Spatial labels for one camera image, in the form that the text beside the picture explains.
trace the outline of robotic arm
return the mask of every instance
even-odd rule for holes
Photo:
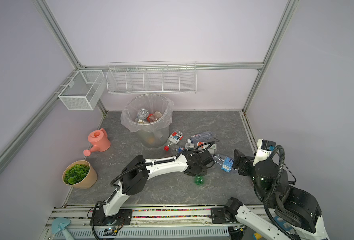
[[[247,157],[235,149],[233,167],[238,169],[239,175],[251,178],[255,193],[264,203],[271,223],[254,214],[236,198],[231,198],[223,207],[224,220],[232,223],[237,220],[271,240],[329,239],[317,200],[311,194],[290,185],[294,183],[288,181],[288,175],[283,170],[285,158],[283,148],[275,146],[275,142],[262,139],[259,139],[257,146],[258,150],[254,157]],[[280,152],[278,165],[272,160],[277,152]],[[116,187],[112,195],[104,202],[97,202],[94,207],[90,221],[93,232],[97,218],[96,225],[113,224],[122,204],[131,195],[141,192],[148,179],[170,172],[203,176],[206,175],[207,168],[211,167],[207,166],[210,163],[214,164],[213,158],[205,149],[184,150],[177,156],[162,159],[144,159],[142,155],[136,156],[110,183]],[[290,223],[296,234],[289,233],[280,226],[271,216],[269,208],[275,208],[276,215]]]

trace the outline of plant pot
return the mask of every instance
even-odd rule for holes
[[[88,174],[86,175],[86,177],[82,181],[80,181],[76,184],[70,185],[70,184],[65,183],[64,177],[65,177],[66,171],[71,169],[76,164],[83,164],[83,165],[89,166],[90,169],[89,169]],[[86,188],[90,188],[91,186],[93,186],[93,184],[95,184],[95,182],[97,181],[97,173],[95,172],[95,170],[93,169],[93,167],[90,165],[90,163],[88,161],[80,160],[80,161],[73,162],[65,169],[64,174],[62,175],[62,181],[64,184],[66,184],[68,186],[80,188],[80,189],[86,189]]]

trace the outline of gray marble tabletop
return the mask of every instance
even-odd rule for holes
[[[97,182],[89,189],[73,189],[68,205],[94,205],[105,200],[114,188],[110,181],[137,155],[144,158],[172,156],[163,147],[144,147],[134,132],[130,132],[120,122],[121,112],[108,112],[102,123],[112,142],[105,152],[93,152],[87,161],[98,175]],[[238,111],[175,111],[170,133],[180,130],[185,140],[178,145],[185,146],[186,139],[194,134],[212,131],[217,142],[217,153],[233,157],[234,148],[251,156],[252,149],[247,139]],[[208,169],[205,183],[196,185],[194,177],[182,172],[173,172],[147,181],[142,192],[131,196],[126,204],[218,204],[223,205],[230,197],[236,197],[244,204],[262,204],[256,197],[249,177],[229,174],[220,165]]]

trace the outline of white wall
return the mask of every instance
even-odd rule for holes
[[[285,148],[331,239],[354,239],[354,1],[301,1],[247,115]]]
[[[83,159],[87,136],[101,117],[99,109],[69,111],[57,102],[0,175],[0,240],[39,238],[53,208],[68,194],[63,171]]]
[[[0,0],[0,151],[72,70],[30,0]]]
[[[287,0],[48,0],[83,65],[261,62]]]
[[[198,70],[197,93],[165,94],[174,109],[242,109],[257,76],[255,69]],[[112,95],[104,92],[101,100],[109,111],[122,111],[139,94]]]

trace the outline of white wire rack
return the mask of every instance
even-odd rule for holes
[[[195,63],[108,66],[107,91],[112,94],[197,92]]]
[[[93,110],[106,88],[100,70],[78,70],[58,97],[69,110]]]

